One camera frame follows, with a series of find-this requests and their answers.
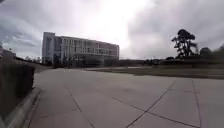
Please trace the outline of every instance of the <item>sky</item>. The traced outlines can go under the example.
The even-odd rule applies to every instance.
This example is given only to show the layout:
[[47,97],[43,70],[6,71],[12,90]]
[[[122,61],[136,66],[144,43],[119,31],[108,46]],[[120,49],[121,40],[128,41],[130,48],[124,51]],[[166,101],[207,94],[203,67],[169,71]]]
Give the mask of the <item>sky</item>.
[[41,56],[43,32],[120,46],[122,59],[176,56],[179,29],[199,48],[224,43],[223,0],[4,0],[0,41],[20,57]]

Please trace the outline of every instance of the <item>lawn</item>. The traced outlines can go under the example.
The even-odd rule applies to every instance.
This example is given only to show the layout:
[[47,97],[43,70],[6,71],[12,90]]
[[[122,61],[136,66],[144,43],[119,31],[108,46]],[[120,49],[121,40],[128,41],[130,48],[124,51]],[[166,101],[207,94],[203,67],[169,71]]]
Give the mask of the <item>lawn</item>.
[[110,72],[110,73],[125,73],[133,75],[156,75],[170,77],[189,77],[189,78],[212,78],[224,79],[224,69],[160,69],[151,67],[142,68],[106,68],[93,71]]

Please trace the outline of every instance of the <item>hedge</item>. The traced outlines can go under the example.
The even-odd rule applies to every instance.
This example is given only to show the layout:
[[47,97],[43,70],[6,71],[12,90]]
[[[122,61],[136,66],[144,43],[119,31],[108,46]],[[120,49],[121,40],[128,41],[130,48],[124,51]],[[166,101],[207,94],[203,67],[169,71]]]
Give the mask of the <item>hedge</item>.
[[0,116],[7,115],[32,90],[35,68],[28,65],[0,66]]

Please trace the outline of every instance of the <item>building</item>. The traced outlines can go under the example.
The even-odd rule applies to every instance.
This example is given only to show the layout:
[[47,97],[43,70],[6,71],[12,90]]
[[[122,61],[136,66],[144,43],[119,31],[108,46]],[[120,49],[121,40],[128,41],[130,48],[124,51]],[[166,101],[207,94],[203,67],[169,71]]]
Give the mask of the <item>building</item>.
[[102,63],[106,59],[118,60],[119,46],[96,40],[55,36],[55,33],[44,32],[42,62],[53,64],[56,59],[60,63],[88,59],[97,59]]

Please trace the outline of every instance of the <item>concrete pavement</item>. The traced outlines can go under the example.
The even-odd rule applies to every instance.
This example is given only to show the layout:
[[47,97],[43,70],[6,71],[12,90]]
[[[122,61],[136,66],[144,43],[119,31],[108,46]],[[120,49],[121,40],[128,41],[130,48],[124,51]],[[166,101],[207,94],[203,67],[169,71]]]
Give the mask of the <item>concrete pavement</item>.
[[57,69],[35,86],[30,128],[224,127],[224,80]]

